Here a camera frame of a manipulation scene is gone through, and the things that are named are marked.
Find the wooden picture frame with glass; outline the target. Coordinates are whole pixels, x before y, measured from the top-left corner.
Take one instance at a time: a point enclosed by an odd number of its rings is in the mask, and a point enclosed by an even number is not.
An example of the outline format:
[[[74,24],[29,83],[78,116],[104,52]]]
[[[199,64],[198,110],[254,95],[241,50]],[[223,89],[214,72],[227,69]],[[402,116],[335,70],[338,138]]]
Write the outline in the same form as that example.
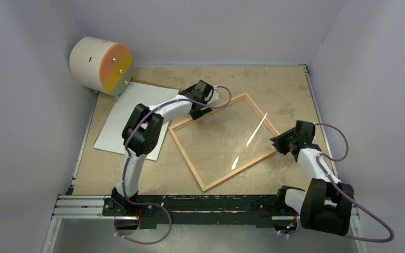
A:
[[[207,192],[276,152],[269,143],[279,130],[248,93],[222,109],[169,127],[201,190]]]

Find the glossy printed photo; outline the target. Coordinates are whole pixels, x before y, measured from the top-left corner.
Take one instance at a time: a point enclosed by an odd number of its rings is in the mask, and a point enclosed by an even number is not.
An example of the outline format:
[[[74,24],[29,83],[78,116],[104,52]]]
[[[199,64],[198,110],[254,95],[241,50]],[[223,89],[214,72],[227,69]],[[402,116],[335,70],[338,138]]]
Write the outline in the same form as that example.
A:
[[[113,106],[94,148],[125,154],[122,131],[134,107],[140,103],[146,106],[162,104],[174,98],[178,92],[174,88],[130,82]]]

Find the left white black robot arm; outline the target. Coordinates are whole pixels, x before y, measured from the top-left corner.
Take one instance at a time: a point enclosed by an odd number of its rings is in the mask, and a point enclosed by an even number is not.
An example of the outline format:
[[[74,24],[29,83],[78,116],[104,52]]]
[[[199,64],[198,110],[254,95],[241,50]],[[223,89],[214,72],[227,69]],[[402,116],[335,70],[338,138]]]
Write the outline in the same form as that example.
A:
[[[124,216],[136,210],[140,173],[148,154],[159,143],[162,126],[189,114],[193,120],[211,112],[207,107],[220,98],[218,89],[200,80],[170,100],[156,105],[136,105],[122,131],[125,162],[120,181],[111,192],[115,208]]]

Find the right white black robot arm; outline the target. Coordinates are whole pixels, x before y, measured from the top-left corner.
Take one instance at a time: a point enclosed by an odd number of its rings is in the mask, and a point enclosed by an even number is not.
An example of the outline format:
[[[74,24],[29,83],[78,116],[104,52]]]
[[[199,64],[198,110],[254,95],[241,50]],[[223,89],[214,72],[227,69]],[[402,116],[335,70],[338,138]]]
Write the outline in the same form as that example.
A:
[[[311,178],[307,190],[282,186],[275,208],[283,215],[297,212],[304,229],[345,236],[354,190],[327,169],[321,148],[313,142],[315,132],[315,123],[297,120],[295,127],[271,138],[274,148],[283,155],[291,154]]]

